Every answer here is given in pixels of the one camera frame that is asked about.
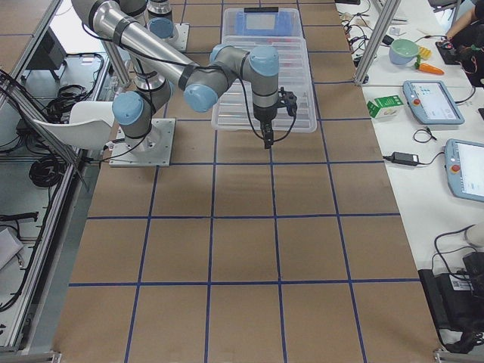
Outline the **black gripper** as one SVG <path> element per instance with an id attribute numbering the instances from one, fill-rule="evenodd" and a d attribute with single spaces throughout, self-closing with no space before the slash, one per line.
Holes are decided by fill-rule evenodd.
<path id="1" fill-rule="evenodd" d="M 253 115 L 259 122 L 259 127 L 262 132 L 264 148 L 269 149 L 274 144 L 274 131 L 272 126 L 273 119 L 277 116 L 278 109 L 276 106 L 260 107 L 253 105 Z"/>

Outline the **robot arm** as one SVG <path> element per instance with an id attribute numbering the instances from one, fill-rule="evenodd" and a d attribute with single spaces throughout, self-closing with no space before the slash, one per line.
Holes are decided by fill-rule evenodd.
<path id="1" fill-rule="evenodd" d="M 148 29 L 161 39 L 171 39 L 175 34 L 172 6 L 169 0 L 148 0 Z"/>
<path id="2" fill-rule="evenodd" d="M 208 111 L 234 80 L 251 84 L 253 115 L 260 123 L 265 148 L 274 140 L 272 121 L 281 107 L 278 90 L 279 56 L 271 46 L 245 51 L 217 45 L 208 67 L 202 67 L 152 33 L 141 18 L 145 1 L 74 1 L 80 20 L 94 33 L 127 50 L 175 83 L 197 112 Z"/>

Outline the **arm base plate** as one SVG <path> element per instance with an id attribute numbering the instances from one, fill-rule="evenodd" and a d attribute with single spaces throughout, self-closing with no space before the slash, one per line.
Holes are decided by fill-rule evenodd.
<path id="1" fill-rule="evenodd" d="M 139 140 L 127 138 L 119 126 L 116 139 L 123 141 L 115 143 L 107 162 L 111 167 L 169 166 L 175 124 L 175 118 L 152 119 L 151 131 L 140 144 Z"/>
<path id="2" fill-rule="evenodd" d="M 172 35 L 166 38 L 166 41 L 176 50 L 182 53 L 186 52 L 189 29 L 189 23 L 174 23 Z"/>

